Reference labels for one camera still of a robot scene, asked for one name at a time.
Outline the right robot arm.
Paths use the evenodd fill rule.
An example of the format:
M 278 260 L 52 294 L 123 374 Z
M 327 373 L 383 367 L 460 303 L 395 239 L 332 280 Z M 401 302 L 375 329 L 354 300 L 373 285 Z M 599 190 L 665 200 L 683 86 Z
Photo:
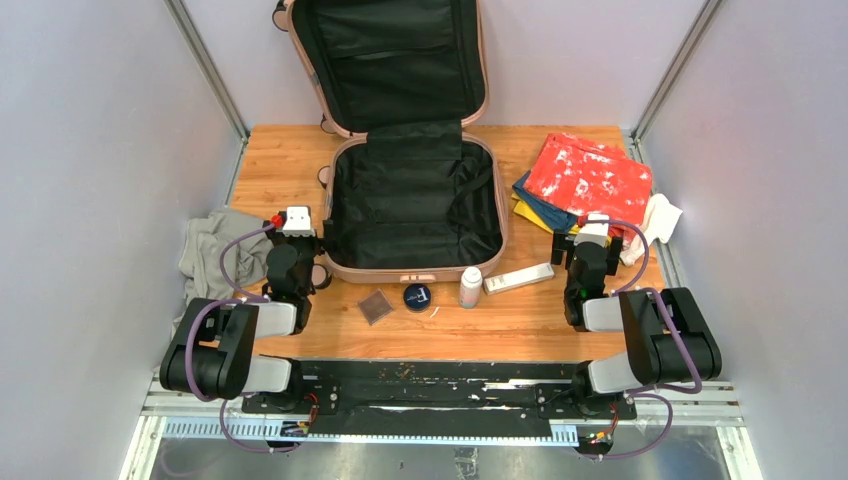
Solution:
M 628 394 L 655 387 L 698 393 L 719 377 L 723 359 L 692 292 L 685 287 L 608 293 L 623 243 L 594 234 L 553 235 L 551 262 L 564 266 L 567 323 L 577 331 L 620 332 L 623 352 L 578 364 L 567 389 L 549 398 L 584 417 L 596 417 Z

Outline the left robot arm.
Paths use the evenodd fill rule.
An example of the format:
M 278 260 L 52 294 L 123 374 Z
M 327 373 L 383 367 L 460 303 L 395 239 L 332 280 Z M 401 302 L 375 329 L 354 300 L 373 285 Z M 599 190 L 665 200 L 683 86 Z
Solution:
M 311 210 L 290 206 L 243 237 L 261 237 L 273 245 L 261 294 L 243 290 L 230 277 L 226 257 L 241 241 L 231 240 L 220 250 L 219 271 L 233 292 L 227 299 L 195 298 L 188 304 L 161 362 L 160 384 L 203 402 L 256 395 L 283 413 L 316 409 L 298 361 L 254 352 L 256 340 L 297 335 L 307 325 L 309 298 L 318 288 L 315 259 L 323 252 Z

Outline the red white tie-dye shorts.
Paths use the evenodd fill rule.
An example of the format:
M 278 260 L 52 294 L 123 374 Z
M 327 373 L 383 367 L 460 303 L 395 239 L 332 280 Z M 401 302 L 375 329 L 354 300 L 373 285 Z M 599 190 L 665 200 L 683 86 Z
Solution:
M 577 217 L 600 213 L 640 225 L 652 182 L 650 168 L 618 147 L 551 133 L 524 188 L 533 198 Z

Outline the white t-shirt blue print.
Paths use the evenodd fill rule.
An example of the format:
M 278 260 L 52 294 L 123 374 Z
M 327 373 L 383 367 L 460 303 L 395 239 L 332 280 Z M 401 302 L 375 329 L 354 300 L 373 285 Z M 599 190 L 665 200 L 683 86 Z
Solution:
M 647 244 L 651 245 L 655 240 L 667 244 L 670 240 L 683 210 L 673 205 L 663 194 L 653 195 L 646 206 L 643 221 L 639 226 L 645 236 Z M 627 244 L 620 253 L 619 259 L 626 266 L 633 266 L 647 250 L 646 244 L 638 234 Z

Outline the dark blue garment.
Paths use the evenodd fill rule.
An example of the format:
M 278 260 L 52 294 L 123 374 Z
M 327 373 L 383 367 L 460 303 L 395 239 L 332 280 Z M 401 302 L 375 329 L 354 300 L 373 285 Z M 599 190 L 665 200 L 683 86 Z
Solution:
M 514 212 L 549 233 L 569 232 L 577 225 L 578 217 L 532 195 L 525 188 L 529 175 L 530 171 L 526 171 L 512 186 L 512 198 L 517 201 Z

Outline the yellow garment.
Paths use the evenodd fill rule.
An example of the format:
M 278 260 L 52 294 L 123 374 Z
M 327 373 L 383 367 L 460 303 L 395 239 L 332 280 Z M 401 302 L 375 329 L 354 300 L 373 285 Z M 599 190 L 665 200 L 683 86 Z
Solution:
M 518 216 L 530 221 L 548 234 L 553 234 L 556 229 L 568 228 L 571 235 L 579 231 L 576 225 L 576 217 L 568 212 L 558 209 L 545 202 L 536 202 L 530 198 L 531 203 L 523 200 L 517 193 L 511 194 L 511 199 L 516 201 L 513 212 Z

